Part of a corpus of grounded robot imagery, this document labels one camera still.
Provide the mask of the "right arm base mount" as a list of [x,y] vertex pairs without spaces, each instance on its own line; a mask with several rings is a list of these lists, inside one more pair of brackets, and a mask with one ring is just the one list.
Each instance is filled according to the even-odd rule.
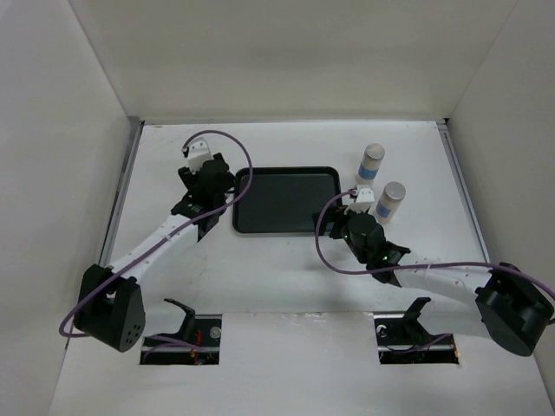
[[419,297],[400,312],[374,314],[378,360],[382,365],[459,364],[451,334],[430,334],[419,318],[429,297]]

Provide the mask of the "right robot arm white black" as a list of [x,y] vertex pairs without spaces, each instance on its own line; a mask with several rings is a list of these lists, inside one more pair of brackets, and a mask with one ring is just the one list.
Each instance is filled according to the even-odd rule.
[[416,298],[394,322],[394,341],[424,348],[443,335],[488,338],[505,351],[530,356],[554,323],[554,293],[509,263],[440,263],[394,244],[367,212],[344,205],[313,217],[315,236],[341,239],[362,275],[401,289],[418,289]]

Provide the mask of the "black rectangular plastic tray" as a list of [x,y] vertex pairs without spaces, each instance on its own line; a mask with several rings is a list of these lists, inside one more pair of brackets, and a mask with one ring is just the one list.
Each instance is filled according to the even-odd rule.
[[312,233],[323,206],[341,191],[330,166],[255,167],[237,171],[232,226],[241,234]]

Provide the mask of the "grain bottle blue label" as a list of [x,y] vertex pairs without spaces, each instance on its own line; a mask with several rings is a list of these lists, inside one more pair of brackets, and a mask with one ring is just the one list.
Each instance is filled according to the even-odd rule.
[[358,184],[373,184],[385,157],[385,153],[385,148],[380,144],[371,143],[366,146],[356,173],[356,181]]
[[382,224],[391,221],[406,196],[405,186],[396,181],[387,183],[375,206],[375,216]]

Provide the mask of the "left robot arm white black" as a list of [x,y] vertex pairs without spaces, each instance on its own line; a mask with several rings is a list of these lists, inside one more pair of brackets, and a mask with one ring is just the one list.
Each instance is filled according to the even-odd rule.
[[84,273],[74,326],[84,335],[123,353],[147,333],[143,290],[164,267],[201,241],[230,205],[235,178],[218,153],[192,171],[178,174],[186,195],[162,225],[126,256],[109,266],[94,264]]

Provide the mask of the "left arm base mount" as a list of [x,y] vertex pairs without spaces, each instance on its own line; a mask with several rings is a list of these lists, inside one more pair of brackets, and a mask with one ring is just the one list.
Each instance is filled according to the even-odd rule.
[[223,316],[197,314],[182,302],[166,298],[147,313],[149,327],[140,349],[143,366],[218,365]]

